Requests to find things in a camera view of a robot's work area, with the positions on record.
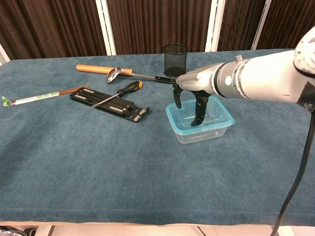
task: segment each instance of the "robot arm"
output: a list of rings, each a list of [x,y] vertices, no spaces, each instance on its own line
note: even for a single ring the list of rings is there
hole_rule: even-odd
[[[195,120],[205,117],[208,98],[216,94],[227,98],[297,103],[315,110],[315,27],[299,42],[295,51],[207,65],[177,78],[174,99],[181,107],[180,93],[188,90],[196,97]]]

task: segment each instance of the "black mesh pen holder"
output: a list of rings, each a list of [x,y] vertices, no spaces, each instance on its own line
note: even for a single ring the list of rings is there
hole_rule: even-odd
[[[164,74],[170,78],[177,78],[186,74],[186,58],[188,47],[181,43],[171,43],[163,47]]]

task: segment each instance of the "clear plastic container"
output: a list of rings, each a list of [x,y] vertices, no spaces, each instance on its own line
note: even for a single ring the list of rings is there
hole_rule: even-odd
[[[195,118],[195,105],[196,100],[192,99],[183,101],[181,109],[178,109],[175,103],[166,107],[177,140],[182,144],[220,137],[229,126],[235,124],[234,118],[222,103],[216,97],[210,96],[204,121],[198,126],[191,127],[190,124]]]

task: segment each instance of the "blue tablecloth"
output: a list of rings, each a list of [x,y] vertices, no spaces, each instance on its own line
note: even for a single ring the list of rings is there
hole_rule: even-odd
[[[190,53],[187,71],[279,51]],[[105,75],[76,65],[163,76],[163,62],[162,54],[14,60],[0,67],[0,93],[14,100],[88,84],[115,94],[135,78],[108,85]],[[143,83],[125,96],[151,108],[139,123],[69,95],[1,106],[0,221],[273,225],[297,173],[310,114],[295,104],[219,97],[236,124],[220,138],[183,145],[165,112],[172,86]],[[315,226],[314,155],[312,148],[283,224]]]

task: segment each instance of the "brown curtain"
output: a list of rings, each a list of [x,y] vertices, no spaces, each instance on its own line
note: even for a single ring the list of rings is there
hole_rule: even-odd
[[[94,0],[1,0],[0,12],[10,59],[106,55]]]
[[[226,0],[218,51],[250,50],[265,0]]]
[[[257,49],[295,48],[315,26],[315,0],[272,1]]]
[[[211,0],[107,0],[117,54],[161,53],[168,43],[204,52]]]

